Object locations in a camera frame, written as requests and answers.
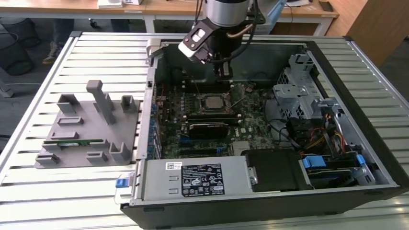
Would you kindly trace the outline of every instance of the wastebasket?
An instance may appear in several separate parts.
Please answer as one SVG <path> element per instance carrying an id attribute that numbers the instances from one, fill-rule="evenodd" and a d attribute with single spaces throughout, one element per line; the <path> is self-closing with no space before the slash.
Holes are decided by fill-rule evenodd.
<path id="1" fill-rule="evenodd" d="M 0 24 L 7 32 L 19 36 L 19 43 L 24 47 L 34 47 L 40 44 L 42 40 L 30 18 L 0 18 Z"/>
<path id="2" fill-rule="evenodd" d="M 0 68 L 10 75 L 22 75 L 31 71 L 34 63 L 14 33 L 0 33 Z"/>

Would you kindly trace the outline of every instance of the circuit board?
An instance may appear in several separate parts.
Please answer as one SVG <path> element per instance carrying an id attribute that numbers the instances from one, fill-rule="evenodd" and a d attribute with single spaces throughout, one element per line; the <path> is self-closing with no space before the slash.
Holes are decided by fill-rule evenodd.
<path id="1" fill-rule="evenodd" d="M 215 156 L 234 155 L 234 142 L 248 142 L 250 149 L 273 148 L 273 138 L 264 119 L 266 89 L 254 83 L 235 83 L 226 93 L 186 93 L 180 86 L 158 97 L 163 159 L 204 157 L 206 150 L 216 150 Z M 184 115 L 238 114 L 239 124 L 228 127 L 224 138 L 191 139 Z M 184 155 L 188 150 L 204 150 L 204 154 Z"/>

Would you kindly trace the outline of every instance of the slotted metal table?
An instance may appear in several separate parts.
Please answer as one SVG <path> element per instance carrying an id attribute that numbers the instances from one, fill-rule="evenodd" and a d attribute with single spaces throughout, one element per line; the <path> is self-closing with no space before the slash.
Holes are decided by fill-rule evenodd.
<path id="1" fill-rule="evenodd" d="M 115 167 L 34 168 L 62 93 L 91 100 L 88 80 L 102 80 L 114 100 L 143 100 L 150 38 L 180 34 L 83 33 L 71 37 L 0 155 L 0 229 L 138 230 L 114 201 L 115 179 L 135 164 Z M 409 172 L 409 104 L 353 42 L 335 37 L 259 36 L 315 40 L 404 169 Z M 332 96 L 331 88 L 321 83 Z M 340 215 L 204 226 L 191 229 L 409 229 L 409 197 L 368 203 Z"/>

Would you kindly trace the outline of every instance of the wooden desk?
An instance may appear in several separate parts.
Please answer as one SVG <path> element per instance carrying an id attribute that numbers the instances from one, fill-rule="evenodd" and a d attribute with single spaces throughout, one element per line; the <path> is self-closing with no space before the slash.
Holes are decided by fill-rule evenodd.
<path id="1" fill-rule="evenodd" d="M 155 20 L 194 20 L 196 2 L 183 0 L 144 0 L 143 5 L 123 8 L 99 9 L 96 0 L 0 0 L 0 17 L 30 18 L 94 18 L 94 19 L 143 19 L 147 32 L 155 33 Z M 283 10 L 281 23 L 317 23 L 315 35 L 325 35 L 337 12 L 325 12 L 315 0 L 313 4 Z M 259 26 L 268 33 L 271 25 Z"/>
<path id="2" fill-rule="evenodd" d="M 194 20 L 196 2 L 194 0 L 148 0 L 144 13 L 151 15 L 151 20 Z M 280 23 L 316 23 L 319 26 L 315 35 L 324 36 L 331 26 L 332 20 L 339 17 L 339 13 L 323 11 L 319 0 L 301 7 L 284 8 L 279 18 Z M 272 25 L 258 26 L 258 31 L 269 33 Z"/>

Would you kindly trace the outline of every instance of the psu label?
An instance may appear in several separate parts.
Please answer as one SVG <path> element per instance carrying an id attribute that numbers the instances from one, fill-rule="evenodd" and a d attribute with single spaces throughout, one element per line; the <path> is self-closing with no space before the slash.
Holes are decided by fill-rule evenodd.
<path id="1" fill-rule="evenodd" d="M 224 195 L 222 164 L 182 166 L 184 197 Z"/>

